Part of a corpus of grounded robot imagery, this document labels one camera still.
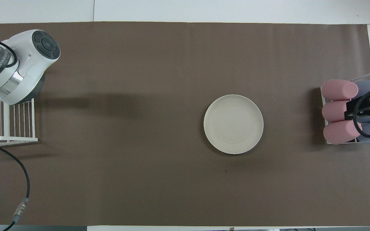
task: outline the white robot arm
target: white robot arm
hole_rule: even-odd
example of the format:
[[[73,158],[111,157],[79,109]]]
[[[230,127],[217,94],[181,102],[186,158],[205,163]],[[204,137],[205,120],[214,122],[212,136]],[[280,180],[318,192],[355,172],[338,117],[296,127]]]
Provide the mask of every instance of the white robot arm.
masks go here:
[[[19,104],[34,98],[44,84],[44,72],[61,54],[57,41],[42,30],[28,30],[0,42],[0,100]],[[10,155],[24,170],[27,178],[27,195],[19,204],[11,228],[24,212],[29,196],[29,178],[23,164]]]

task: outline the white plate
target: white plate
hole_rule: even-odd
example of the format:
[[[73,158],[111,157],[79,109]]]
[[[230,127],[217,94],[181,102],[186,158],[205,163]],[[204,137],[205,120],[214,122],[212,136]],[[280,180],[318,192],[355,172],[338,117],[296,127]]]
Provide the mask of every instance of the white plate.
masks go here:
[[[228,154],[240,154],[251,150],[261,139],[263,117],[249,98],[225,95],[208,107],[204,130],[215,148]]]

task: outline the pink foam roller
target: pink foam roller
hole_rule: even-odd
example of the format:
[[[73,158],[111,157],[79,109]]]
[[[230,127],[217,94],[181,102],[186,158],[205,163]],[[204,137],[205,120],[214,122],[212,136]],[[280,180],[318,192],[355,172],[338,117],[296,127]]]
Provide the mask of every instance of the pink foam roller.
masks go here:
[[[345,120],[346,103],[348,100],[332,101],[326,103],[322,108],[322,115],[329,122]]]
[[[326,141],[332,144],[345,143],[355,139],[359,135],[352,120],[331,123],[323,129],[323,136]]]
[[[329,100],[347,100],[358,94],[358,86],[348,80],[330,79],[322,85],[321,92]]]

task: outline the brown tablecloth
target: brown tablecloth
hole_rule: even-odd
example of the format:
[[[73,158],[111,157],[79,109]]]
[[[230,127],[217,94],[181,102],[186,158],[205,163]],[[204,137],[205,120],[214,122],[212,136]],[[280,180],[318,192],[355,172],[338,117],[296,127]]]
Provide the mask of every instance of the brown tablecloth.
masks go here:
[[[61,46],[36,98],[23,225],[370,226],[370,146],[324,142],[319,87],[369,72],[366,25],[0,24]],[[204,135],[220,96],[261,109],[263,136],[227,155]],[[0,153],[0,224],[25,195]]]

